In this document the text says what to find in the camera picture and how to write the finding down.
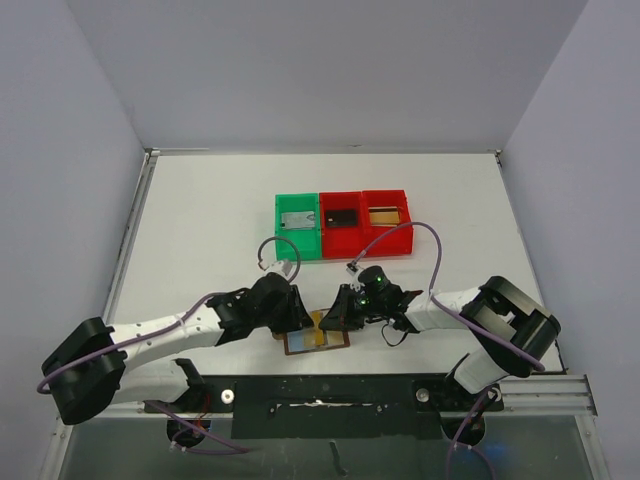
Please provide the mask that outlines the brown leather card holder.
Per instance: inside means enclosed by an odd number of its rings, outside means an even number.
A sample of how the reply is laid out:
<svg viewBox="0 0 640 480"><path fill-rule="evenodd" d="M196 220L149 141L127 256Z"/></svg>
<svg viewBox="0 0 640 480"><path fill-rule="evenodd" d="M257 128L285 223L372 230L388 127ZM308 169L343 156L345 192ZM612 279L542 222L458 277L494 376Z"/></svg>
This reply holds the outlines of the brown leather card holder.
<svg viewBox="0 0 640 480"><path fill-rule="evenodd" d="M272 338L282 343L286 356L348 348L350 339L347 332L324 331L319 328L327 313L328 309L314 310L310 313L313 321L311 328L286 334L272 334Z"/></svg>

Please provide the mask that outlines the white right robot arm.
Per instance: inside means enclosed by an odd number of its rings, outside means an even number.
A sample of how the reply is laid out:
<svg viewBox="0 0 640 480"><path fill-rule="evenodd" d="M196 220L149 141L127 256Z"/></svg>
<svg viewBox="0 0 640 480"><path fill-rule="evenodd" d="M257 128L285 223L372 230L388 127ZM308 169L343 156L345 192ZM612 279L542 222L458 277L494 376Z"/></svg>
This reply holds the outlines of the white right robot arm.
<svg viewBox="0 0 640 480"><path fill-rule="evenodd" d="M340 286L319 328L349 332L379 321L404 334L471 331L480 347L463 356L445 384L446 399L459 409L469 408L482 390L505 377L542 372L542 357L561 332L552 313L502 276L468 290L434 294L404 290L378 268Z"/></svg>

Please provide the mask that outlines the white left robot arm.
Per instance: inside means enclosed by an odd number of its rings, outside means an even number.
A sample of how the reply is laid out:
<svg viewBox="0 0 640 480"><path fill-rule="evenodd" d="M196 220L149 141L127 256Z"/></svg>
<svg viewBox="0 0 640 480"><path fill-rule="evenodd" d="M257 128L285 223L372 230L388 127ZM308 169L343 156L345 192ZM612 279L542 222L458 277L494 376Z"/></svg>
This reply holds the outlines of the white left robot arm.
<svg viewBox="0 0 640 480"><path fill-rule="evenodd" d="M298 287L268 273L250 288L208 293L183 313L117 325L84 320L43 362L36 390L53 398L66 425L118 403L158 400L190 411L204 387L183 352L244 340L259 328L286 335L312 325Z"/></svg>

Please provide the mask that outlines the striped gold card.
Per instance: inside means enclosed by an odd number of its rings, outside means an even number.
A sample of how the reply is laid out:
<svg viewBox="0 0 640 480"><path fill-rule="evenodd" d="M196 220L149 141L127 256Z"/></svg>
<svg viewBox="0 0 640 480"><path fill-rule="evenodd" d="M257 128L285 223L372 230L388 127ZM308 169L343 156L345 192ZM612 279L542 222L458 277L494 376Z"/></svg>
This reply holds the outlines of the striped gold card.
<svg viewBox="0 0 640 480"><path fill-rule="evenodd" d="M326 310L315 310L310 313L313 320L313 332L310 337L310 346L314 348L324 348L327 345L326 332L320 328L320 323L326 314Z"/></svg>

